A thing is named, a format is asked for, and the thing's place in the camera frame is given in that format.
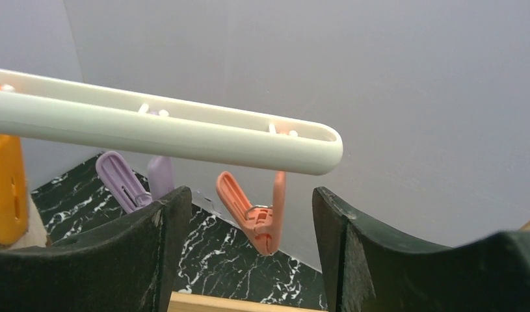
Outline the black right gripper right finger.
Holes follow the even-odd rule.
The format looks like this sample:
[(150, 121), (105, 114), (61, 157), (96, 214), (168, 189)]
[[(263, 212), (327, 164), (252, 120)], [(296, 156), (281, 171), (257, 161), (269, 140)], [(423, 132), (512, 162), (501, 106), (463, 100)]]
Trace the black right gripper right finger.
[(399, 231), (325, 187), (312, 210), (330, 311), (530, 311), (530, 231), (456, 248)]

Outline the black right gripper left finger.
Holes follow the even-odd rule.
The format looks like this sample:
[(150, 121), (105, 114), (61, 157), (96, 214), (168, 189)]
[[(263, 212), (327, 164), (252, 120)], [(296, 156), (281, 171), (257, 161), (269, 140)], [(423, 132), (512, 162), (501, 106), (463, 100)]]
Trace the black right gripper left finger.
[(50, 247), (0, 251), (0, 311), (166, 311), (191, 201), (180, 187)]

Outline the coral clothespin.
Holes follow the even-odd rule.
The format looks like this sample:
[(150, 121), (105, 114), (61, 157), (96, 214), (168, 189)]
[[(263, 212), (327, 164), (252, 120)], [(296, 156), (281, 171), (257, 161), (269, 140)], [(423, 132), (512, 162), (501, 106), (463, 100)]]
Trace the coral clothespin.
[(237, 225), (261, 255), (269, 256), (278, 251), (284, 223), (285, 172), (276, 173), (271, 205), (251, 203), (228, 171), (217, 177), (216, 191)]

